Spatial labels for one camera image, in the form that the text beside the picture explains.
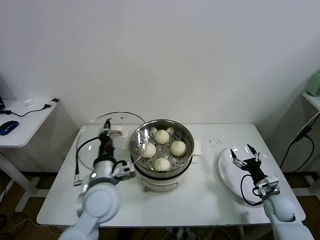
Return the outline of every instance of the white plate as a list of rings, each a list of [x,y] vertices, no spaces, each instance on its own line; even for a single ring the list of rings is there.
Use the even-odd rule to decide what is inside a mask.
[[[239,160],[246,160],[254,157],[254,155],[250,152],[247,146],[234,146],[231,147],[231,149],[233,150],[233,152]],[[262,161],[260,168],[263,171],[263,173],[265,175],[269,175],[270,173],[272,173],[272,165],[268,161],[267,156],[261,153],[260,159]],[[244,175],[249,174],[249,172],[243,171],[233,164],[230,148],[226,149],[221,154],[219,158],[218,169],[221,178],[223,179],[227,187],[240,198],[242,198],[240,190],[241,179]],[[253,195],[252,193],[252,189],[254,187],[255,186],[252,178],[250,176],[245,177],[242,183],[243,195],[251,203],[256,203],[260,201],[260,198],[258,196]]]

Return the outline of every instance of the green object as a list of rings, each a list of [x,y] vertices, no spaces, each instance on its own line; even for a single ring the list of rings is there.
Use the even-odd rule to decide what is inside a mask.
[[[312,96],[320,96],[320,72],[317,72],[309,79],[306,91]]]

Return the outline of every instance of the laptop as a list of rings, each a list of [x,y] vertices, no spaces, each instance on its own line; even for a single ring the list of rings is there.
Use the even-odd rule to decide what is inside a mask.
[[[2,111],[3,109],[5,109],[5,104],[2,101],[1,96],[0,96],[0,111]]]

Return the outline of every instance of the white side table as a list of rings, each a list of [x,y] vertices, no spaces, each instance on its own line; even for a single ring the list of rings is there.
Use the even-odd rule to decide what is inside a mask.
[[[320,96],[311,96],[307,92],[303,92],[302,95],[307,99],[318,111],[320,111]],[[317,181],[311,176],[305,177],[306,181],[310,184],[309,187],[293,188],[293,192],[297,197],[302,196],[316,196],[320,202],[320,178]]]
[[[24,106],[23,100],[3,100],[3,102],[6,110],[11,110],[14,113],[22,115],[32,110],[41,109],[44,104],[48,103],[50,100],[52,100],[52,98],[37,100],[37,103],[32,107]],[[2,169],[8,176],[11,177],[11,181],[5,187],[5,192],[7,193],[9,191],[14,182],[19,184],[25,190],[25,193],[15,208],[16,212],[22,212],[24,210],[29,198],[45,198],[49,190],[37,189],[36,185],[40,180],[40,177],[34,177],[31,181],[29,181],[1,152],[1,148],[24,147],[56,106],[57,104],[54,104],[50,108],[32,112],[24,117],[19,117],[13,114],[0,115],[0,125],[11,120],[19,122],[19,125],[16,127],[16,129],[14,129],[8,135],[0,136],[0,169]],[[0,201],[4,197],[4,193],[2,193],[0,195]]]

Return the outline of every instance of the black cable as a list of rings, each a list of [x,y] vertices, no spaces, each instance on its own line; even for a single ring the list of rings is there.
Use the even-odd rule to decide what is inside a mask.
[[[13,218],[15,218],[15,217],[17,217],[17,216],[24,216],[25,217],[25,219],[27,219],[28,218],[28,216],[27,215],[25,215],[24,213],[17,213],[17,214],[15,214],[15,215],[13,215],[12,217],[7,217],[6,218],[6,220],[8,220],[8,219],[13,219]],[[4,238],[0,238],[0,240],[7,240],[7,239],[14,239],[14,236],[16,236],[17,234],[19,234],[24,228],[25,228],[25,226],[26,226],[26,224],[27,224],[27,221],[25,221],[24,223],[23,223],[23,225],[20,227],[20,229],[19,230],[17,230],[17,227],[16,227],[16,231],[14,232],[14,234],[11,234],[10,232],[5,232],[5,233],[0,233],[0,236],[6,236],[6,237],[4,237]]]
[[[232,240],[232,238],[230,238],[224,231],[216,231],[216,232],[214,232],[214,234],[212,235],[211,240],[214,240],[214,239],[215,239],[215,236],[216,236],[218,233],[224,235],[228,240]]]
[[[282,159],[282,162],[281,162],[281,164],[280,164],[280,168],[283,166],[283,164],[284,164],[284,162],[285,162],[285,159],[286,159],[286,157],[287,157],[287,155],[288,155],[288,153],[289,153],[289,151],[290,151],[290,148],[291,148],[292,145],[295,144],[295,143],[296,143],[295,141],[293,141],[293,142],[290,143],[290,145],[289,145],[288,149],[286,150],[286,153],[285,153],[285,155],[284,155],[284,157],[283,157],[283,159]]]
[[[25,115],[28,115],[28,114],[30,114],[30,113],[34,113],[34,112],[39,112],[39,111],[42,111],[43,109],[46,109],[47,108],[47,106],[44,106],[43,108],[41,108],[41,109],[38,109],[38,110],[32,110],[32,111],[28,111],[28,112],[26,112],[25,114],[23,114],[23,115],[19,115],[19,114],[17,114],[17,113],[15,113],[15,112],[11,112],[11,114],[13,114],[13,115],[16,115],[16,116],[18,116],[18,117],[24,117]]]
[[[311,123],[310,127],[312,127],[313,124],[315,124],[315,122],[318,120],[319,116],[320,116],[320,114],[318,114],[318,116],[316,116],[315,120],[313,121],[313,123]]]
[[[6,225],[8,218],[7,218],[7,215],[0,214],[0,219],[2,220],[0,224],[0,230],[1,230]]]
[[[257,196],[257,197],[261,197],[261,195],[255,193],[255,190],[256,190],[255,188],[252,188],[252,193],[253,193],[253,195],[255,195],[255,196]]]
[[[0,207],[1,207],[1,204],[3,203],[6,196],[6,184],[5,184],[4,178],[2,177],[2,174],[0,174],[0,179],[3,184],[3,198],[1,199],[1,202],[0,202]]]
[[[75,154],[75,174],[78,175],[79,174],[79,160],[78,160],[78,155],[79,155],[79,151],[81,148],[84,147],[84,145],[96,140],[96,139],[99,139],[98,136],[94,137],[94,138],[91,138],[89,139],[88,141],[85,141],[84,143],[81,144],[81,146],[76,150],[76,154]]]
[[[112,166],[112,171],[111,171],[112,173],[114,173],[114,171],[116,170],[116,167],[117,167],[119,164],[122,164],[122,166],[128,165],[128,163],[127,163],[125,160],[117,161],[117,162]]]
[[[146,236],[148,235],[148,233],[151,231],[151,228],[148,228],[145,233],[143,234],[141,240],[145,240]]]
[[[258,206],[258,205],[262,204],[262,201],[258,201],[258,202],[255,202],[255,203],[251,203],[251,202],[249,202],[249,201],[245,198],[244,191],[243,191],[243,189],[242,189],[242,183],[244,182],[245,177],[251,177],[251,175],[249,175],[249,174],[244,175],[244,176],[242,177],[242,179],[241,179],[241,182],[240,182],[240,190],[241,190],[241,195],[242,195],[243,200],[244,200],[247,204],[249,204],[250,206]]]
[[[311,153],[310,153],[309,157],[304,161],[304,163],[300,167],[298,167],[296,170],[294,170],[293,173],[298,171],[299,169],[301,169],[310,160],[310,158],[311,158],[311,156],[312,156],[312,154],[314,153],[314,150],[315,150],[315,143],[311,139],[311,137],[309,137],[308,135],[305,135],[304,137],[310,140],[310,142],[312,144],[312,150],[311,150]]]

